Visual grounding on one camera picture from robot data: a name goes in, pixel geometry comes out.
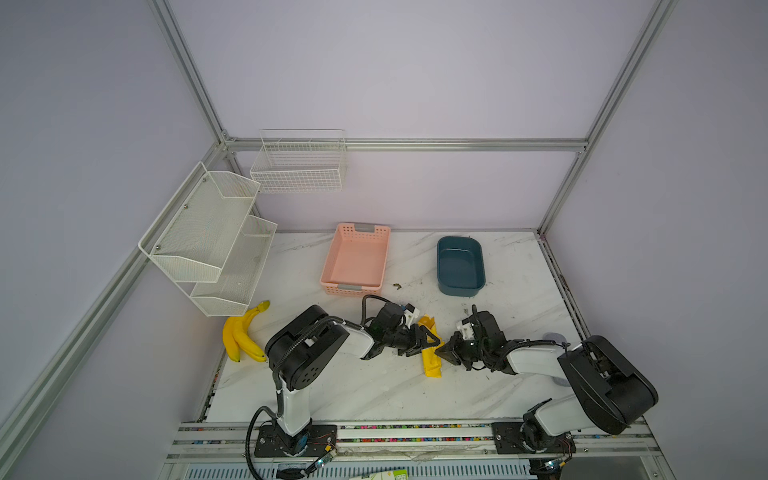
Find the yellow paper napkin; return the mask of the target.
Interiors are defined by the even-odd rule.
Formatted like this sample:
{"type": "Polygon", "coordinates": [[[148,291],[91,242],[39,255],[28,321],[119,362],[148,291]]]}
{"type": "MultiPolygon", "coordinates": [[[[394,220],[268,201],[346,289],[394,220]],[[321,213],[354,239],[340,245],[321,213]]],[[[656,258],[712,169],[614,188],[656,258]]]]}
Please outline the yellow paper napkin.
{"type": "Polygon", "coordinates": [[[442,345],[442,340],[437,335],[437,328],[435,325],[435,319],[433,317],[423,316],[418,324],[425,326],[429,332],[438,338],[438,344],[434,347],[427,348],[421,352],[424,374],[428,378],[441,378],[442,377],[442,361],[436,355],[436,349],[442,345]]]}

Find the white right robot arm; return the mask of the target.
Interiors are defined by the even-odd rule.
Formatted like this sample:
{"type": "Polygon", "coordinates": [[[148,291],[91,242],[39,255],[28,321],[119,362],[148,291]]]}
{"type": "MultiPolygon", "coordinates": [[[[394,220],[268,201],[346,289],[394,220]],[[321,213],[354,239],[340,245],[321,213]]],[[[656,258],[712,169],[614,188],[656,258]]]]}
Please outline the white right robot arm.
{"type": "Polygon", "coordinates": [[[618,435],[659,401],[652,383],[607,338],[593,335],[575,346],[553,337],[509,339],[488,311],[473,309],[436,355],[468,371],[479,363],[491,372],[567,384],[568,395],[545,399],[523,415],[516,446],[532,453],[583,428],[618,435]]]}

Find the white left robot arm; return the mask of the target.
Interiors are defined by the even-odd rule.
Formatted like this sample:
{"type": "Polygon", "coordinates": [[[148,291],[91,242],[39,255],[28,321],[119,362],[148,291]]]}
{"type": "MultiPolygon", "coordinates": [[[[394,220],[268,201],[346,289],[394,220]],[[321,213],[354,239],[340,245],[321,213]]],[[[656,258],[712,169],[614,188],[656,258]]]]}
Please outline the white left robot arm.
{"type": "Polygon", "coordinates": [[[318,305],[308,307],[266,346],[277,407],[259,407],[248,424],[244,456],[252,478],[262,477],[254,459],[265,448],[287,457],[317,456],[307,466],[278,472],[278,479],[305,479],[337,455],[338,427],[313,423],[309,387],[344,346],[354,357],[367,361],[387,348],[411,357],[440,345],[437,334],[418,323],[413,305],[380,295],[362,297],[359,322],[330,315],[318,305]]]}

